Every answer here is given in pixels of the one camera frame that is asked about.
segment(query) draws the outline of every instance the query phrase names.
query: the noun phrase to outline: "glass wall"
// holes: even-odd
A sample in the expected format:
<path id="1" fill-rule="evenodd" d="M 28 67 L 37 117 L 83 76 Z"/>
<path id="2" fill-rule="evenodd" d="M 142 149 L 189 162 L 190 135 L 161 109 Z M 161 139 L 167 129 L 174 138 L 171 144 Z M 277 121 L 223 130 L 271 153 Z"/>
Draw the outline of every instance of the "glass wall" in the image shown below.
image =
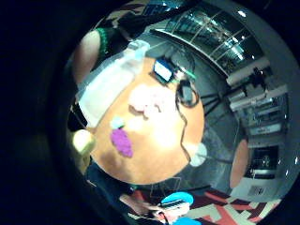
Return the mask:
<path id="1" fill-rule="evenodd" d="M 168 10 L 170 10 L 170 8 L 167 6 L 147 5 L 145 7 L 145 9 L 143 10 L 142 15 L 150 16 L 150 15 L 158 14 L 160 12 L 168 11 Z"/>
<path id="2" fill-rule="evenodd" d="M 165 31 L 198 47 L 228 75 L 263 56 L 243 24 L 205 2 L 170 19 Z"/>

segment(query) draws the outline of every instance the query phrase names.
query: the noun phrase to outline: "yellow object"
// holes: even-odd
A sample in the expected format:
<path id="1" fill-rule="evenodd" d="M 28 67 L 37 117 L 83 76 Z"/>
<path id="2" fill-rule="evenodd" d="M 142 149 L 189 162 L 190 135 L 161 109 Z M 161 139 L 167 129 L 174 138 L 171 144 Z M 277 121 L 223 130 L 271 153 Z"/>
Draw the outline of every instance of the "yellow object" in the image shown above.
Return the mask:
<path id="1" fill-rule="evenodd" d="M 89 131 L 80 129 L 71 134 L 71 143 L 74 163 L 84 174 L 90 163 L 90 153 L 96 146 L 96 139 Z"/>

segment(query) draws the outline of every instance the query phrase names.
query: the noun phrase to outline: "green object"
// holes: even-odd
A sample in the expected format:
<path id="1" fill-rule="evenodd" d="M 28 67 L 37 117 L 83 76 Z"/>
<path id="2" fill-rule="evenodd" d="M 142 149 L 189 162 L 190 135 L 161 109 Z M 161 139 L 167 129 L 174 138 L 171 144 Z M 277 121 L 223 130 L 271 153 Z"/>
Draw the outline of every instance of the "green object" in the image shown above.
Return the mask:
<path id="1" fill-rule="evenodd" d="M 138 188 L 137 185 L 132 185 L 132 184 L 130 184 L 130 187 L 131 187 L 133 190 L 136 190 L 136 189 Z"/>
<path id="2" fill-rule="evenodd" d="M 108 39 L 107 34 L 103 28 L 97 28 L 96 30 L 100 35 L 99 60 L 102 60 L 108 51 Z"/>
<path id="3" fill-rule="evenodd" d="M 119 116 L 115 116 L 114 119 L 111 121 L 112 129 L 119 129 L 122 128 L 124 125 L 124 120 Z"/>
<path id="4" fill-rule="evenodd" d="M 176 79 L 172 80 L 172 83 L 179 83 Z"/>

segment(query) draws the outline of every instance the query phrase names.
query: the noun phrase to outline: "black cable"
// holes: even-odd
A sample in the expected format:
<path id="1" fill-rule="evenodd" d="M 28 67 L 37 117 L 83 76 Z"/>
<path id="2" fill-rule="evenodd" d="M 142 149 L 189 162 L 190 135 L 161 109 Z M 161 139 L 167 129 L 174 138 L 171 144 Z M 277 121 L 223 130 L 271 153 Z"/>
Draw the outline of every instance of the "black cable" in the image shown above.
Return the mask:
<path id="1" fill-rule="evenodd" d="M 182 86 L 186 85 L 186 84 L 184 84 L 186 82 L 188 82 L 188 86 L 189 86 L 189 88 L 191 89 L 192 93 L 195 96 L 195 100 L 194 100 L 193 103 L 185 102 L 182 99 L 182 96 L 183 96 Z M 199 103 L 199 98 L 200 98 L 199 94 L 198 94 L 197 90 L 195 89 L 194 85 L 191 84 L 190 80 L 182 80 L 182 81 L 180 81 L 180 83 L 177 86 L 176 94 L 177 94 L 177 98 L 179 99 L 180 103 L 183 106 L 187 107 L 187 108 L 193 108 L 193 107 L 195 107 Z"/>
<path id="2" fill-rule="evenodd" d="M 180 146 L 182 148 L 182 150 L 184 151 L 186 157 L 187 157 L 187 161 L 190 162 L 191 161 L 191 158 L 190 158 L 190 155 L 188 153 L 188 150 L 186 149 L 186 147 L 183 145 L 183 140 L 185 138 L 185 134 L 186 134 L 186 128 L 188 126 L 188 120 L 187 118 L 181 113 L 180 111 L 180 108 L 179 108 L 179 102 L 180 102 L 180 98 L 178 96 L 178 86 L 177 86 L 177 90 L 176 90 L 176 94 L 175 94 L 175 104 L 176 104 L 176 109 L 180 115 L 180 118 L 184 121 L 184 127 L 182 129 L 182 132 L 181 132 L 181 138 L 180 138 Z"/>
<path id="3" fill-rule="evenodd" d="M 221 103 L 222 101 L 220 99 L 217 99 L 217 102 L 204 114 L 204 116 L 207 116 L 209 113 L 211 113 Z"/>
<path id="4" fill-rule="evenodd" d="M 215 103 L 215 102 L 218 102 L 218 101 L 219 101 L 219 97 L 215 97 L 214 99 L 205 102 L 205 103 L 203 104 L 203 106 L 206 107 L 206 106 L 209 106 L 209 105 L 211 105 L 211 104 L 213 104 L 213 103 Z"/>
<path id="5" fill-rule="evenodd" d="M 81 120 L 80 116 L 78 114 L 76 114 L 75 110 L 73 109 L 73 106 L 71 107 L 70 111 L 73 113 L 73 115 L 77 119 L 78 123 L 82 126 L 82 128 L 86 128 L 86 126 L 83 124 L 83 121 Z"/>
<path id="6" fill-rule="evenodd" d="M 209 95 L 206 95 L 206 96 L 201 96 L 201 99 L 204 99 L 204 98 L 211 98 L 211 97 L 218 97 L 218 94 L 209 94 Z"/>

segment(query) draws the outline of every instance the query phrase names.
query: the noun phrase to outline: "desk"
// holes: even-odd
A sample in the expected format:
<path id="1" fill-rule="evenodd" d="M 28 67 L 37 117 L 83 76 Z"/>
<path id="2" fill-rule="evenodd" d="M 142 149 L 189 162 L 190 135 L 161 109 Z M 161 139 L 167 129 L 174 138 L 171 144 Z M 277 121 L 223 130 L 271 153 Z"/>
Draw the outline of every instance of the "desk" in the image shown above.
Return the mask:
<path id="1" fill-rule="evenodd" d="M 241 182 L 244 177 L 249 160 L 249 149 L 248 142 L 246 140 L 242 140 L 235 152 L 233 164 L 232 164 L 232 172 L 231 172 L 231 181 L 230 187 L 235 188 Z"/>
<path id="2" fill-rule="evenodd" d="M 145 119 L 128 105 L 130 92 L 139 84 L 160 85 L 149 75 L 154 62 L 155 59 L 152 58 L 144 59 L 142 73 L 114 101 L 97 128 L 91 130 L 97 139 L 91 154 L 93 160 L 112 177 L 130 184 L 149 185 L 161 182 L 188 165 L 180 146 L 184 122 L 178 112 Z M 170 88 L 174 90 L 175 85 L 171 84 Z M 183 144 L 193 156 L 203 136 L 203 105 L 199 102 L 192 109 L 180 106 L 180 110 L 188 120 Z M 133 157 L 122 156 L 111 142 L 110 122 L 115 116 L 121 116 L 125 120 L 123 130 L 132 142 Z"/>

